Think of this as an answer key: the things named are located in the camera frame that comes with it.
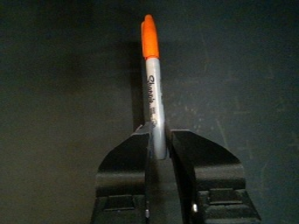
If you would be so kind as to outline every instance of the sharpie logo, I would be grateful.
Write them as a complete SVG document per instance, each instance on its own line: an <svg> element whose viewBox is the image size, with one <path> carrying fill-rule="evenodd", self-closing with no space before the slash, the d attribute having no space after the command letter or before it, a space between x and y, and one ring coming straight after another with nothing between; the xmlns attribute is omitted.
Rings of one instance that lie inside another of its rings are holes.
<svg viewBox="0 0 299 224"><path fill-rule="evenodd" d="M149 91L149 101L150 101L150 103L155 102L154 84L155 84L155 77L153 75L150 75L149 80L147 80L147 91Z"/></svg>

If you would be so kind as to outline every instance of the dark background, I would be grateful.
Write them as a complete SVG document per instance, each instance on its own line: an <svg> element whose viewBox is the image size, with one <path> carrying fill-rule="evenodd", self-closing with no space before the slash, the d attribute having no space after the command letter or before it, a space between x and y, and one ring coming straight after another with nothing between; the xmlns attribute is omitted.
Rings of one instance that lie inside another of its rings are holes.
<svg viewBox="0 0 299 224"><path fill-rule="evenodd" d="M147 13L169 124L238 156L264 224L298 223L298 5L2 1L0 223L90 223L99 164L147 113Z"/></svg>

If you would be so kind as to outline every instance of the marker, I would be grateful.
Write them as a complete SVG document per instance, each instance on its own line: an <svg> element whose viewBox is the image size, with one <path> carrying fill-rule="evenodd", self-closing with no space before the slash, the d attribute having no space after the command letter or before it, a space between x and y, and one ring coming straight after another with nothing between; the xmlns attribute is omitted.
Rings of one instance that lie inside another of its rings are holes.
<svg viewBox="0 0 299 224"><path fill-rule="evenodd" d="M166 158L165 140L165 105L162 93L162 75L159 61L158 36L155 21L151 15L146 15L142 23L143 54L146 60L147 91L150 101L150 115L153 124L154 156Z"/></svg>

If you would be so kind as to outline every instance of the black plastic part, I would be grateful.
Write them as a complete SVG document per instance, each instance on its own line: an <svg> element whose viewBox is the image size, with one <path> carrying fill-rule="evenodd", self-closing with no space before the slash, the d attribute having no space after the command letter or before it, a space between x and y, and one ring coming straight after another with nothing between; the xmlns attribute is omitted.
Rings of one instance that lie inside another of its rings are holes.
<svg viewBox="0 0 299 224"><path fill-rule="evenodd" d="M91 224L146 223L146 158L150 134L133 135L98 168Z"/></svg>
<svg viewBox="0 0 299 224"><path fill-rule="evenodd" d="M171 153L183 223L261 223L238 158L186 130L173 131Z"/></svg>

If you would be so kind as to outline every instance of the orange marker cap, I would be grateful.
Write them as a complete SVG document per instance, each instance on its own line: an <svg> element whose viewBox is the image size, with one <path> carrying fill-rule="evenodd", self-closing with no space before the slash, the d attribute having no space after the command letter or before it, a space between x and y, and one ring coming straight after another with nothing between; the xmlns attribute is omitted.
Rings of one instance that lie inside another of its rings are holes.
<svg viewBox="0 0 299 224"><path fill-rule="evenodd" d="M159 47L158 36L155 29L155 21L151 15L145 16L145 22L142 23L142 40L143 40L143 53L145 59L159 59Z"/></svg>

